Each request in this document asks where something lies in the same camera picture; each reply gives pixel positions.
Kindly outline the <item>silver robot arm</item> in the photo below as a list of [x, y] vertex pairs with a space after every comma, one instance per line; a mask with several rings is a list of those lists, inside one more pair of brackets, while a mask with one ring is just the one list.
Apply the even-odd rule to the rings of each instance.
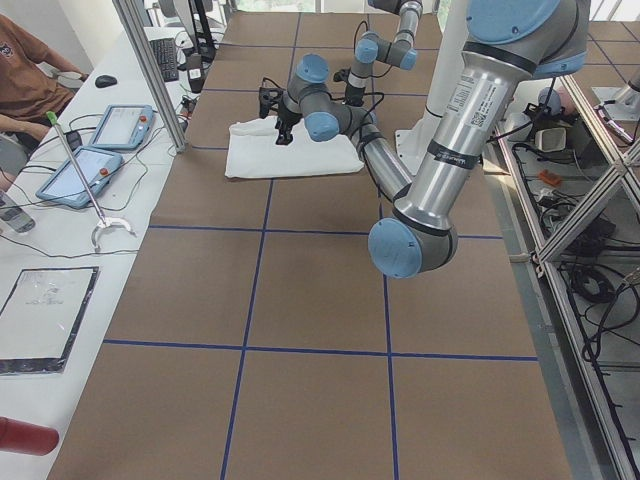
[[586, 58], [590, 5], [586, 1], [472, 1], [463, 20], [468, 35], [463, 66], [421, 165], [411, 173], [362, 105], [364, 80], [375, 61], [410, 69], [416, 59], [418, 1], [381, 1], [397, 14], [393, 41], [364, 34], [354, 54], [346, 101], [333, 101], [326, 87], [326, 61], [303, 57], [277, 97], [277, 141], [291, 143], [302, 124], [310, 138], [325, 142], [348, 136], [372, 178], [392, 202], [393, 214], [378, 221], [368, 237], [372, 262], [385, 275], [411, 278], [437, 269], [454, 256], [457, 233], [450, 210], [495, 124], [521, 82], [578, 71]]
[[423, 14], [421, 1], [369, 0], [372, 8], [399, 17], [397, 32], [392, 41], [367, 30], [355, 43], [354, 59], [346, 79], [345, 103], [360, 107], [364, 102], [367, 80], [373, 76], [376, 61], [390, 67], [411, 70], [417, 60], [415, 35]]

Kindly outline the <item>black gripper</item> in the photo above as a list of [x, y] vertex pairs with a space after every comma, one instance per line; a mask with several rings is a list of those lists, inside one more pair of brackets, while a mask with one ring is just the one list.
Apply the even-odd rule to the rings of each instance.
[[290, 97], [282, 97], [278, 103], [276, 129], [277, 145], [289, 145], [293, 141], [292, 129], [300, 122], [302, 114], [296, 102]]
[[344, 103], [349, 106], [362, 107], [365, 93], [365, 87], [356, 87], [347, 83], [344, 92]]

